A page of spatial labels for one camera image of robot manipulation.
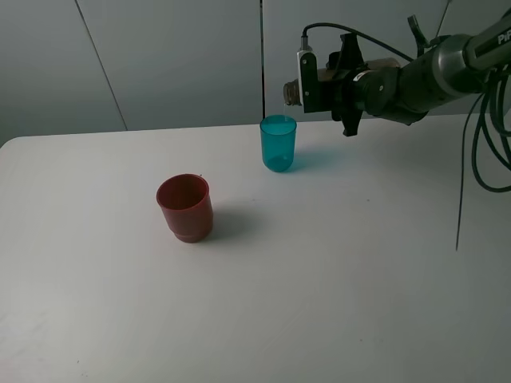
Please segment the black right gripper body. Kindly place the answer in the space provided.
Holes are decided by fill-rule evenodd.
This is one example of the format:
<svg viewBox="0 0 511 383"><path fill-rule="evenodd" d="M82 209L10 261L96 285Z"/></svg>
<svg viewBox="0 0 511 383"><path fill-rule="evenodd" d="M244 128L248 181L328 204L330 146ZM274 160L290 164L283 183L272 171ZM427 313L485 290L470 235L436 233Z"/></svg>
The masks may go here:
<svg viewBox="0 0 511 383"><path fill-rule="evenodd" d="M397 103L398 77L399 63L394 59L365 61L354 69L321 69L321 108L383 116Z"/></svg>

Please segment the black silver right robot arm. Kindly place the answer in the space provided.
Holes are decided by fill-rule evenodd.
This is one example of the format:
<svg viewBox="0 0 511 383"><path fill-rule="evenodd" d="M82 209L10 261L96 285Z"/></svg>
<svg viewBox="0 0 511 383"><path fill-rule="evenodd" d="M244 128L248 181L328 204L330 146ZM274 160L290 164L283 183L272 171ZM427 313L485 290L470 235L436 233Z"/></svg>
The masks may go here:
<svg viewBox="0 0 511 383"><path fill-rule="evenodd" d="M340 121L346 136L358 133L363 113L410 125L431 110L482 94L510 63L510 14L477 35L454 34L427 41L415 17L408 18L418 53L406 65L393 60L366 61L358 46L367 35L342 26L342 45L328 59L329 78L314 76L311 98L318 110Z"/></svg>

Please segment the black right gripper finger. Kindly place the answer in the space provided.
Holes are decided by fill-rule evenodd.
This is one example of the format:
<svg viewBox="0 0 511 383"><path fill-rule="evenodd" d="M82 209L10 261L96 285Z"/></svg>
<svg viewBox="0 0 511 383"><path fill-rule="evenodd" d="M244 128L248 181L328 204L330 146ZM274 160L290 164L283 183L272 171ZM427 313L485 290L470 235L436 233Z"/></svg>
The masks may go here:
<svg viewBox="0 0 511 383"><path fill-rule="evenodd" d="M356 136L358 126L362 119L362 111L353 108L336 108L331 111L333 121L343 124L343 135L346 137Z"/></svg>
<svg viewBox="0 0 511 383"><path fill-rule="evenodd" d="M341 48L329 54L327 69L332 72L355 71L364 67L364 60L354 33L341 34Z"/></svg>

